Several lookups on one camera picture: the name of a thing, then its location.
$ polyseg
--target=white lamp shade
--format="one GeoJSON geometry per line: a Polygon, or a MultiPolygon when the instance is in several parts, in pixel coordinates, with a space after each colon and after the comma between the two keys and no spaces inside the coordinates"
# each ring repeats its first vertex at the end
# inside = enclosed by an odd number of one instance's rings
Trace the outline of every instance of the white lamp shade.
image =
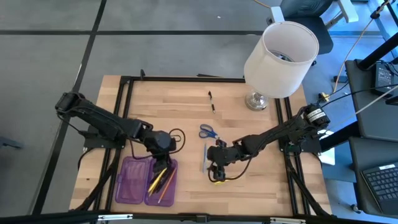
{"type": "Polygon", "coordinates": [[[290,96],[299,88],[318,51],[318,39],[305,26],[296,22],[273,23],[265,29],[244,65],[246,83],[267,97],[290,96]]]}

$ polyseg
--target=black desk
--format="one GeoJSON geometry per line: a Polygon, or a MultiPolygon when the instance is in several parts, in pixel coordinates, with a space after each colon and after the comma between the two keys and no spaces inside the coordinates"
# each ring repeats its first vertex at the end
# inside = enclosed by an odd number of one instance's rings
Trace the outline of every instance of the black desk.
{"type": "MultiPolygon", "coordinates": [[[[360,70],[356,66],[356,62],[352,60],[346,61],[345,65],[351,92],[371,87],[372,72],[360,70]]],[[[364,91],[354,94],[352,97],[355,111],[358,111],[378,96],[370,91],[364,91]]],[[[322,151],[347,141],[351,136],[398,142],[398,106],[386,105],[386,101],[381,99],[357,114],[356,118],[357,122],[322,139],[322,151]]]]}
{"type": "Polygon", "coordinates": [[[398,161],[398,142],[351,137],[348,139],[353,157],[356,183],[354,184],[358,208],[370,215],[398,218],[380,212],[371,191],[361,176],[361,171],[398,161]]]}

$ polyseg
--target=wooden table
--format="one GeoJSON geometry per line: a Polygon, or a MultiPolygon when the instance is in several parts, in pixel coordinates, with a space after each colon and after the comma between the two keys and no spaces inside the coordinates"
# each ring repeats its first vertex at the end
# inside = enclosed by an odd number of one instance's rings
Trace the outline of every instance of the wooden table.
{"type": "MultiPolygon", "coordinates": [[[[113,111],[119,80],[120,76],[104,76],[96,103],[98,106],[113,111]]],[[[278,125],[274,99],[270,99],[269,106],[261,112],[246,108],[244,96],[250,88],[244,83],[134,82],[128,117],[152,123],[154,130],[181,128],[187,135],[187,141],[179,153],[172,155],[178,161],[173,206],[147,206],[144,202],[129,205],[116,203],[113,199],[111,211],[291,216],[285,163],[277,141],[267,145],[238,180],[215,185],[208,180],[207,174],[202,173],[205,140],[198,137],[199,125],[211,125],[228,144],[247,134],[259,134],[278,125]],[[209,90],[213,95],[216,114],[211,111],[207,94],[209,90]]],[[[124,108],[126,92],[127,88],[123,93],[121,108],[124,108]]],[[[302,86],[290,97],[290,103],[293,114],[307,104],[302,86]]],[[[282,111],[286,120],[283,105],[282,111]]],[[[206,143],[207,146],[214,144],[212,140],[207,140],[206,143]]],[[[144,146],[136,143],[133,146],[136,155],[148,154],[144,146]]],[[[70,208],[79,206],[97,184],[103,156],[104,149],[95,149],[83,158],[70,208]]],[[[122,150],[119,171],[126,156],[131,156],[129,144],[122,150]]],[[[331,213],[319,160],[307,153],[300,157],[306,186],[317,202],[331,213]]],[[[226,167],[227,176],[238,175],[245,165],[246,162],[229,165],[226,167]]],[[[106,185],[101,208],[104,207],[107,192],[106,185]]],[[[303,212],[297,186],[296,196],[298,208],[303,212]]]]}

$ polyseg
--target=black keyboard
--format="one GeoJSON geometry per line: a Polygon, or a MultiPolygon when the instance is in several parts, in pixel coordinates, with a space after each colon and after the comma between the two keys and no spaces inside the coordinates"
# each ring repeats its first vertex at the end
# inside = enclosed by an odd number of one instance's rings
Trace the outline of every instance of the black keyboard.
{"type": "Polygon", "coordinates": [[[362,171],[381,212],[398,215],[398,162],[362,171]]]}

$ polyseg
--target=purple container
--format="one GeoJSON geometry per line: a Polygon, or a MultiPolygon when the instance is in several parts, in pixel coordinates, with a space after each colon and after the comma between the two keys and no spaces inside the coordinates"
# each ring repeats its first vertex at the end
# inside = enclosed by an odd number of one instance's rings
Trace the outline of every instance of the purple container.
{"type": "Polygon", "coordinates": [[[166,191],[165,195],[163,196],[162,200],[160,201],[160,203],[157,203],[157,202],[159,201],[160,196],[162,195],[162,192],[166,187],[166,184],[164,184],[164,186],[161,188],[160,191],[158,191],[157,193],[153,193],[150,197],[149,197],[149,193],[148,193],[148,188],[150,186],[149,182],[150,182],[150,180],[152,180],[152,178],[154,176],[154,174],[152,172],[154,163],[155,163],[155,159],[150,161],[149,174],[148,174],[147,184],[146,184],[147,188],[145,190],[144,202],[146,205],[170,207],[174,204],[175,186],[177,183],[178,163],[175,159],[172,159],[172,167],[173,167],[173,169],[176,169],[176,170],[175,170],[173,179],[171,180],[170,185],[167,188],[167,191],[166,191]]]}
{"type": "Polygon", "coordinates": [[[146,192],[149,160],[135,160],[133,157],[123,159],[120,174],[117,176],[118,186],[115,201],[117,203],[140,204],[146,192]]]}

